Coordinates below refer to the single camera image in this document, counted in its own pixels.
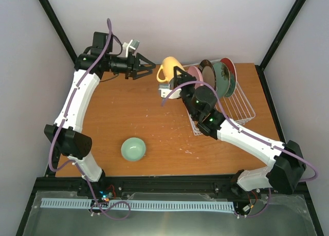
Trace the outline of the mint plate with flower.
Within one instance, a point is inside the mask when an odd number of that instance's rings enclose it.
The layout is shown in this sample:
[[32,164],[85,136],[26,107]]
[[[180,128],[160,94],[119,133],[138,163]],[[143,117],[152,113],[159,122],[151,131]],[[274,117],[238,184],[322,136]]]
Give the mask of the mint plate with flower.
[[230,86],[230,72],[223,62],[213,64],[216,79],[216,92],[219,98],[226,95]]

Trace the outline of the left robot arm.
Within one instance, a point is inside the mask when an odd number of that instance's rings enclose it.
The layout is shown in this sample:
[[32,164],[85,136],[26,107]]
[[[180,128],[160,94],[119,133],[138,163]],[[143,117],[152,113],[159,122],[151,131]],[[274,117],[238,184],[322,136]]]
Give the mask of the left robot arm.
[[82,177],[89,180],[89,190],[95,196],[102,196],[107,183],[101,179],[104,171],[97,165],[92,153],[92,139],[82,134],[83,121],[90,99],[101,82],[105,72],[123,74],[133,80],[152,74],[155,64],[136,50],[139,41],[120,43],[120,53],[113,54],[113,42],[119,39],[110,33],[95,32],[93,44],[80,54],[75,62],[74,78],[64,106],[53,124],[47,124],[44,133],[51,143],[48,166],[52,172],[59,168],[52,165],[54,150],[76,165]]

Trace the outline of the yellow mug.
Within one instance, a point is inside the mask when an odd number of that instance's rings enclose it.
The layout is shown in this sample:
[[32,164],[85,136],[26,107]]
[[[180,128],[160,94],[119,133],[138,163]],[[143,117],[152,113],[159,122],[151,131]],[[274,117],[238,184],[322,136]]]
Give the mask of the yellow mug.
[[[184,70],[181,63],[174,57],[166,57],[162,64],[159,67],[159,70],[156,75],[156,79],[159,83],[170,83],[174,77],[174,67],[178,66],[180,69]],[[163,73],[164,79],[159,77],[160,72]]]

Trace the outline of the mint green bowl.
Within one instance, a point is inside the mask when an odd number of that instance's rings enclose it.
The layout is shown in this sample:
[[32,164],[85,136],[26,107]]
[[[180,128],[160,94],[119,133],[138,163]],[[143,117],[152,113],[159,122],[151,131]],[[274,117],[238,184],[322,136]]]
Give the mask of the mint green bowl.
[[121,155],[128,161],[139,161],[146,153],[146,145],[140,138],[127,139],[121,146]]

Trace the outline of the black rimmed beige plate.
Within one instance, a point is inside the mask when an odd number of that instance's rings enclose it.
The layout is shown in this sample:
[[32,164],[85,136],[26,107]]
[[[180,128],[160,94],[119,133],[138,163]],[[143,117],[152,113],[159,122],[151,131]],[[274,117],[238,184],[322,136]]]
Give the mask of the black rimmed beige plate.
[[198,68],[202,74],[203,81],[216,90],[216,74],[211,62],[204,59],[200,62]]

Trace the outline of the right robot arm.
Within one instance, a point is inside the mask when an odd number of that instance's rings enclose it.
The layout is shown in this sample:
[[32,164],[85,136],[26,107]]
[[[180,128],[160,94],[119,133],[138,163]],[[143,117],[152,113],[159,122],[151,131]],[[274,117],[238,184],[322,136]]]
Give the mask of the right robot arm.
[[232,182],[240,190],[273,188],[291,195],[305,172],[299,145],[294,141],[283,143],[261,136],[217,110],[216,93],[204,82],[195,88],[196,78],[183,69],[173,69],[174,87],[178,89],[188,114],[205,136],[228,142],[253,155],[266,166],[254,170],[240,170]]

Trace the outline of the red teal flower plate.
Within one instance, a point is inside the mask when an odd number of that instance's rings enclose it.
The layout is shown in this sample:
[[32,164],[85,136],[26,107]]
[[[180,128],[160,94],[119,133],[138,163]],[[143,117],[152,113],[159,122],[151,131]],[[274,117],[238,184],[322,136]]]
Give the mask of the red teal flower plate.
[[226,67],[228,68],[229,74],[230,74],[229,88],[228,88],[227,93],[225,94],[225,97],[229,98],[234,94],[235,89],[236,89],[236,84],[237,84],[236,68],[235,68],[235,65],[232,62],[232,60],[229,58],[222,58],[221,62],[226,65]]

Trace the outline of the pink plate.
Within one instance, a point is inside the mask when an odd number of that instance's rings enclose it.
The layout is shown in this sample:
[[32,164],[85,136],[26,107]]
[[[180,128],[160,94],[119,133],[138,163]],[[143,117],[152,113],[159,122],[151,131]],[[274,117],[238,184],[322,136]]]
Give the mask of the pink plate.
[[203,76],[198,67],[190,66],[187,70],[187,73],[194,76],[197,81],[203,81]]

